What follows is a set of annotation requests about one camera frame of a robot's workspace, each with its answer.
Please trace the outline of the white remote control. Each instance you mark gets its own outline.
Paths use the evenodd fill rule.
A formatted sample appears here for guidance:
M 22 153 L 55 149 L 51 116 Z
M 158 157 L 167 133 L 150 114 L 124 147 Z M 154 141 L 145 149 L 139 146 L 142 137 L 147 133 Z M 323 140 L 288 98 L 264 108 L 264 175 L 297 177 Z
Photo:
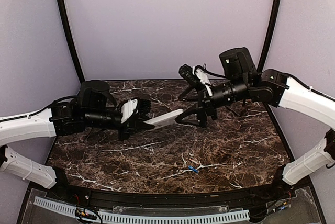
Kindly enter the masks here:
M 163 128 L 175 123 L 175 118 L 183 113 L 183 109 L 177 109 L 161 116 L 146 120 L 144 123 L 153 125 L 155 129 Z

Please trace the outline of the blue battery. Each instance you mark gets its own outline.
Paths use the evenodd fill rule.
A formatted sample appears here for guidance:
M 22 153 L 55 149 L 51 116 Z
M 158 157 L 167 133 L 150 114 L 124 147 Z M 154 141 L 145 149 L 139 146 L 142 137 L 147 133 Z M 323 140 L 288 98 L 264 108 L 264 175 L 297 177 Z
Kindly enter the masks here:
M 194 171 L 194 172 L 198 172 L 198 170 L 197 170 L 196 168 L 192 167 L 192 166 L 188 166 L 188 168 L 189 168 L 190 170 Z

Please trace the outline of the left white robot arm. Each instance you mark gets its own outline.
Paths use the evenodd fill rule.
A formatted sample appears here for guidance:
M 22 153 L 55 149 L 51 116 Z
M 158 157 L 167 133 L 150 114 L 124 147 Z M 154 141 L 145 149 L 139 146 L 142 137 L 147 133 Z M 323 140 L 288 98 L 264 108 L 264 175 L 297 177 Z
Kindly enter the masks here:
M 147 123 L 149 100 L 132 98 L 117 103 L 105 81 L 90 80 L 81 84 L 77 95 L 66 96 L 35 112 L 1 118 L 1 171 L 12 173 L 52 189 L 63 201 L 74 196 L 65 172 L 24 157 L 8 146 L 12 142 L 34 138 L 53 138 L 81 133 L 86 128 L 118 131 L 120 140 L 154 129 Z

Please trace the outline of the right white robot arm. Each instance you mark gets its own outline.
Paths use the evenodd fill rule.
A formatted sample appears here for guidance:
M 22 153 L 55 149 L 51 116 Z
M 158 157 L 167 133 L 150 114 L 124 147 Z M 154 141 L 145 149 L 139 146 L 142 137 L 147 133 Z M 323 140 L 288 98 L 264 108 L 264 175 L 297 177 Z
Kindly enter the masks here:
M 179 68 L 179 75 L 189 84 L 179 99 L 195 104 L 176 117 L 178 124 L 205 128 L 208 117 L 217 119 L 217 108 L 250 99 L 297 111 L 329 126 L 315 147 L 277 170 L 273 184 L 267 189 L 272 200 L 280 199 L 288 186 L 334 162 L 334 98 L 307 86 L 291 74 L 275 69 L 257 71 L 246 47 L 227 50 L 219 55 L 219 59 L 224 69 L 224 81 L 217 86 L 210 84 L 210 72 L 203 66 L 185 64 Z

